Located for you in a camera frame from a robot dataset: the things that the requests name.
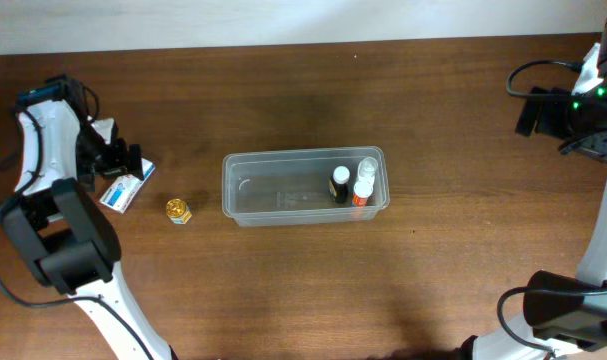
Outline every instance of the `brown wooden surface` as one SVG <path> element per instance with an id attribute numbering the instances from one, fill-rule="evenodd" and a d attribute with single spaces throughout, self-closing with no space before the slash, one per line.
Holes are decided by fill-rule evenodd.
<path id="1" fill-rule="evenodd" d="M 504 84 L 524 62 L 578 60 L 597 39 L 0 57 L 0 160 L 18 143 L 7 116 L 17 92 L 67 72 L 99 94 L 103 116 L 158 167 L 125 215 L 101 209 L 130 289 L 181 359 L 449 349 L 498 327 L 502 292 L 539 269 L 572 276 L 586 249 L 607 165 L 515 135 L 523 102 Z M 574 80 L 534 69 L 518 85 Z M 221 211 L 227 154 L 359 145 L 387 161 L 391 204 L 371 222 L 240 228 Z M 17 172 L 0 173 L 0 201 Z M 186 226 L 165 215 L 175 197 L 194 212 Z M 26 298 L 56 295 L 1 230 L 0 273 Z M 0 294 L 0 359 L 10 358 L 114 355 L 77 307 L 27 310 Z"/>

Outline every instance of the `bottle cap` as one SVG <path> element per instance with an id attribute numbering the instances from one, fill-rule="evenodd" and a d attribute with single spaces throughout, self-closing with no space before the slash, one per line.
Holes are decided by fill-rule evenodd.
<path id="1" fill-rule="evenodd" d="M 334 181 L 337 184 L 345 184 L 348 180 L 350 180 L 350 170 L 348 170 L 345 166 L 339 166 L 334 169 Z"/>
<path id="2" fill-rule="evenodd" d="M 363 159 L 359 164 L 359 179 L 372 179 L 371 182 L 374 182 L 374 175 L 378 167 L 379 163 L 376 159 L 371 157 Z"/>
<path id="3" fill-rule="evenodd" d="M 374 187 L 367 181 L 359 180 L 354 184 L 354 195 L 367 199 L 374 192 Z"/>

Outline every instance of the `black cable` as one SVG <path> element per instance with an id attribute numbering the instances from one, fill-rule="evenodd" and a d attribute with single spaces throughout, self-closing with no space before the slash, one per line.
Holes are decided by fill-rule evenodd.
<path id="1" fill-rule="evenodd" d="M 94 109 L 94 116 L 92 116 L 92 120 L 90 121 L 90 123 L 95 122 L 96 120 L 99 119 L 99 114 L 100 114 L 100 109 L 101 109 L 101 105 L 99 104 L 99 97 L 98 95 L 96 95 L 96 93 L 90 89 L 89 87 L 83 85 L 83 89 L 85 89 L 85 91 L 89 92 L 90 95 L 92 95 L 92 98 L 94 98 L 94 105 L 95 105 L 95 109 Z M 89 107 L 87 106 L 87 97 L 85 98 L 85 108 L 87 109 L 88 113 L 89 113 Z"/>
<path id="2" fill-rule="evenodd" d="M 508 290 L 503 295 L 501 295 L 501 297 L 499 298 L 499 302 L 496 306 L 496 313 L 499 318 L 499 323 L 501 324 L 501 327 L 503 328 L 503 330 L 505 330 L 505 332 L 512 339 L 514 339 L 514 341 L 518 342 L 519 344 L 531 347 L 533 349 L 545 351 L 545 352 L 549 353 L 550 355 L 552 355 L 552 357 L 556 357 L 556 354 L 554 353 L 554 349 L 552 349 L 549 346 L 537 344 L 537 343 L 530 342 L 530 341 L 527 341 L 527 340 L 521 338 L 520 336 L 516 335 L 512 331 L 512 329 L 510 329 L 507 322 L 505 321 L 505 317 L 503 316 L 503 305 L 505 304 L 507 299 L 509 299 L 510 297 L 512 297 L 514 295 L 526 294 L 526 293 L 556 295 L 556 296 L 571 296 L 571 297 L 600 296 L 600 295 L 607 295 L 607 288 L 606 289 L 584 290 L 584 291 L 562 291 L 562 290 L 537 289 L 537 288 L 530 288 L 530 287 L 517 287 L 517 288 L 511 289 L 511 290 Z"/>
<path id="3" fill-rule="evenodd" d="M 36 134 L 37 134 L 37 140 L 38 140 L 38 144 L 39 144 L 39 153 L 38 153 L 37 162 L 36 162 L 36 171 L 31 173 L 32 177 L 25 185 L 23 185 L 21 188 L 19 188 L 12 196 L 7 198 L 3 202 L 3 204 L 0 206 L 0 217 L 10 207 L 14 206 L 19 201 L 20 196 L 23 194 L 23 192 L 25 192 L 25 190 L 27 190 L 30 186 L 32 186 L 34 184 L 34 182 L 36 182 L 36 180 L 38 179 L 39 173 L 41 171 L 42 164 L 43 164 L 43 135 L 41 134 L 41 127 L 39 126 L 39 123 L 36 121 L 34 116 L 29 111 L 27 111 L 26 109 L 23 109 L 20 112 L 26 114 L 30 118 L 30 120 L 32 121 L 32 124 L 34 125 L 34 130 L 36 131 Z M 75 297 L 75 298 L 67 298 L 67 299 L 60 299 L 60 300 L 40 302 L 40 303 L 29 302 L 29 301 L 19 298 L 14 293 L 12 293 L 7 288 L 7 286 L 5 286 L 3 281 L 1 281 L 1 278 L 0 278 L 0 290 L 3 293 L 3 295 L 5 295 L 7 298 L 12 300 L 16 304 L 19 304 L 21 306 L 24 306 L 24 307 L 27 307 L 30 309 L 45 309 L 45 308 L 50 308 L 50 307 L 55 307 L 55 306 L 60 306 L 60 305 L 65 305 L 65 304 L 71 304 L 71 303 L 75 303 L 77 301 L 94 302 L 94 303 L 100 305 L 102 308 L 104 308 L 108 313 L 110 313 L 110 315 L 112 315 L 114 317 L 114 319 L 116 319 L 125 328 L 125 330 L 127 330 L 130 333 L 130 335 L 132 335 L 132 337 L 134 338 L 134 340 L 136 340 L 136 342 L 139 344 L 141 349 L 143 349 L 143 352 L 145 353 L 145 355 L 147 356 L 147 358 L 149 360 L 154 360 L 154 358 L 152 357 L 152 354 L 150 353 L 148 348 L 145 346 L 145 343 L 143 343 L 143 340 L 139 337 L 139 335 L 136 333 L 136 331 L 134 331 L 134 329 L 132 329 L 132 327 L 125 320 L 123 320 L 123 318 L 116 311 L 114 311 L 114 309 L 112 309 L 107 303 L 105 303 L 103 301 L 103 299 L 101 299 L 100 296 L 99 297 L 79 296 L 79 297 Z"/>
<path id="4" fill-rule="evenodd" d="M 528 94 L 523 92 L 518 92 L 512 90 L 512 80 L 518 75 L 521 71 L 530 68 L 536 65 L 561 65 L 569 68 L 572 71 L 580 72 L 583 66 L 583 63 L 580 62 L 565 62 L 558 60 L 537 60 L 529 62 L 525 65 L 519 66 L 516 70 L 510 74 L 507 78 L 507 83 L 505 84 L 505 89 L 510 96 L 532 100 L 532 101 L 552 101 L 552 102 L 572 102 L 577 101 L 579 103 L 591 104 L 600 106 L 604 109 L 607 109 L 607 101 L 593 98 L 593 97 L 585 97 L 579 95 L 563 95 L 563 94 Z"/>

